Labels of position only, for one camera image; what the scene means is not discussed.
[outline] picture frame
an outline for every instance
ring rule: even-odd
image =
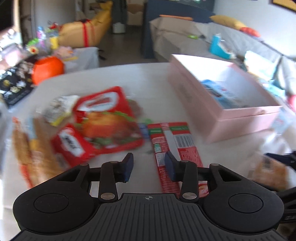
[[[296,3],[294,0],[271,0],[271,3],[296,12]]]

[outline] dark floor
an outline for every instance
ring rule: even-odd
[[[107,32],[99,44],[99,49],[104,50],[100,55],[106,58],[106,60],[100,59],[100,67],[156,62],[156,59],[142,57],[140,45],[141,27],[127,26],[125,34]]]

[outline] pink box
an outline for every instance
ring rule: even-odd
[[[172,55],[169,82],[207,143],[268,129],[280,105],[236,64],[188,55]],[[200,83],[216,81],[248,108],[223,109]]]

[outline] orange bowl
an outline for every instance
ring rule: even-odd
[[[46,57],[38,60],[32,73],[32,81],[35,85],[54,76],[64,74],[64,64],[57,57]]]

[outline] red strap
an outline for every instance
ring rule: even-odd
[[[85,47],[89,47],[89,41],[88,41],[88,34],[87,34],[86,23],[90,23],[90,25],[91,25],[91,33],[92,33],[93,42],[95,42],[95,34],[94,34],[94,26],[93,26],[92,22],[89,19],[87,19],[85,23],[82,23],[83,24],[83,40],[84,40],[84,46]]]

